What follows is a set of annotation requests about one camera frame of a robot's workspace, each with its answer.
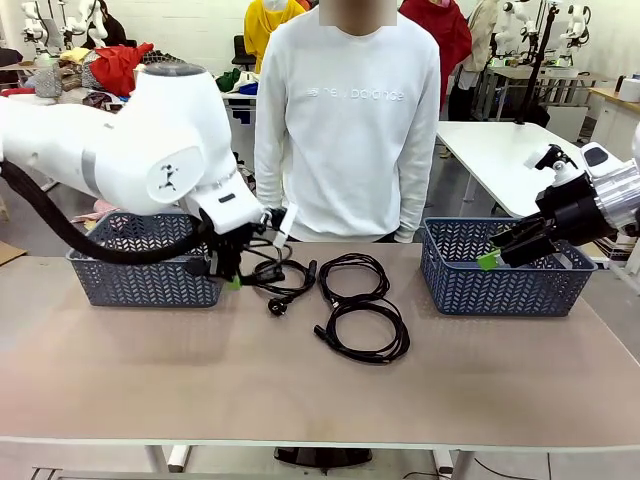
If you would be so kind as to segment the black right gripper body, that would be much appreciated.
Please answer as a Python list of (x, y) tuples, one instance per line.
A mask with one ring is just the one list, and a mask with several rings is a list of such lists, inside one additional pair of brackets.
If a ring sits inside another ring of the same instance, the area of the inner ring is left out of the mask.
[(581, 246), (615, 232), (596, 204), (596, 191), (587, 173), (563, 185), (547, 187), (538, 194), (536, 205), (552, 242)]

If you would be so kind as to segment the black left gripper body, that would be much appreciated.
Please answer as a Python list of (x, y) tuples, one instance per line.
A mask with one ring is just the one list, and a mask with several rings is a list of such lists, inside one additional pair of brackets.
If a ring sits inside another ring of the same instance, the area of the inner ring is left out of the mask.
[(242, 252), (248, 247), (255, 233), (255, 224), (249, 222), (227, 233), (214, 229), (209, 215), (199, 209), (200, 230), (207, 246), (205, 275), (210, 278), (235, 278), (239, 275)]

